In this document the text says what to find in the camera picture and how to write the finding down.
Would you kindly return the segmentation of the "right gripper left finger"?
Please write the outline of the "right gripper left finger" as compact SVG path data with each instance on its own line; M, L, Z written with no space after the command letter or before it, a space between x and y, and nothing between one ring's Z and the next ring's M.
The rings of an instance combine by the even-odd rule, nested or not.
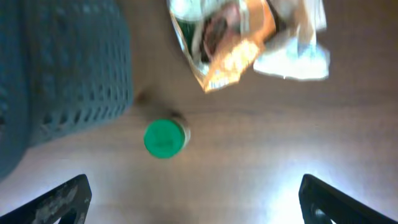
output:
M29 203L1 216L2 224L84 224L92 192L80 174Z

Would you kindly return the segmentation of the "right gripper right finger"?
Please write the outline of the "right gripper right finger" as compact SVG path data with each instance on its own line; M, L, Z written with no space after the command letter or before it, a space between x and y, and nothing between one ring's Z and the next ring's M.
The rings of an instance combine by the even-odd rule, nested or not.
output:
M298 197L305 224L397 224L310 174L303 176Z

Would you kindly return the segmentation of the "green-lid jar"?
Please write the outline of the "green-lid jar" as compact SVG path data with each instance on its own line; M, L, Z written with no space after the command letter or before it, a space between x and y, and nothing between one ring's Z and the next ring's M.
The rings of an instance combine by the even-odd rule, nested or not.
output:
M151 122L143 136L149 153L158 159L169 159L187 146L190 128L180 118L157 119Z

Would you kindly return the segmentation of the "white beige pouch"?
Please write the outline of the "white beige pouch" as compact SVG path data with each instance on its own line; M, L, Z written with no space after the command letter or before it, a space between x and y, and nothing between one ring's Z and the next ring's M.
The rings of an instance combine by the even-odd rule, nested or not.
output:
M326 30L322 0L276 0L270 5L277 33L265 41L265 51L255 60L255 72L300 81L329 76L330 53L317 43L317 32Z

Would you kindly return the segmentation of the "orange snack bag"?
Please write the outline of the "orange snack bag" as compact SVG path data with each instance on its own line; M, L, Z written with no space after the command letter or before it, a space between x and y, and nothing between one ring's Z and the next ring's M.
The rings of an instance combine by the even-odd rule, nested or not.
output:
M277 31L267 0L168 0L177 39L203 91L240 81Z

